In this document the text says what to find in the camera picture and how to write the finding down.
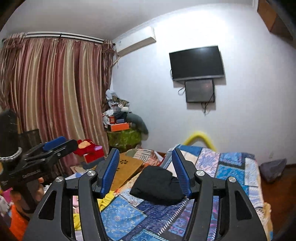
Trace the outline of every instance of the orange box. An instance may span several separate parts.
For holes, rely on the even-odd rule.
[[[128,123],[120,123],[120,124],[115,124],[111,126],[111,131],[123,131],[129,129],[129,124]]]

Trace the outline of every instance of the air conditioner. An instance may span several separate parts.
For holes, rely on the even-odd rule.
[[[154,29],[146,27],[118,41],[116,50],[119,56],[124,56],[155,42]]]

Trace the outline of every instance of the cable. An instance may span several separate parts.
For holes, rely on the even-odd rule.
[[[214,93],[215,93],[215,84],[214,84],[214,81],[213,81],[213,94],[212,94],[211,98],[209,99],[208,102],[202,102],[202,103],[201,103],[202,108],[203,108],[203,110],[204,110],[204,115],[206,115],[207,106],[208,106],[209,102],[211,101],[211,99],[213,98]]]
[[[183,86],[181,89],[179,89],[179,91],[178,91],[178,95],[183,95],[185,93],[185,86]]]

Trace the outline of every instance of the quilt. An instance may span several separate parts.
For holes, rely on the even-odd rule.
[[[207,172],[211,177],[226,179],[234,176],[251,200],[268,240],[272,239],[270,215],[262,196],[260,174],[254,155],[249,153],[216,153],[211,149],[196,146],[177,146],[186,160],[196,169]],[[170,149],[161,167],[176,176]],[[181,241],[184,236],[193,200],[183,199],[172,206],[154,205],[129,194],[130,182],[120,188],[115,199],[101,212],[103,223],[110,240],[113,241]],[[219,197],[213,197],[213,210],[207,240],[214,240],[218,218]]]

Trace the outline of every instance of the curtain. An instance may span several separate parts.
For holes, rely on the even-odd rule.
[[[19,115],[22,131],[39,129],[43,142],[64,136],[92,139],[109,152],[102,112],[110,87],[113,45],[57,38],[14,38],[1,52],[0,104]],[[70,154],[64,171],[79,163]]]

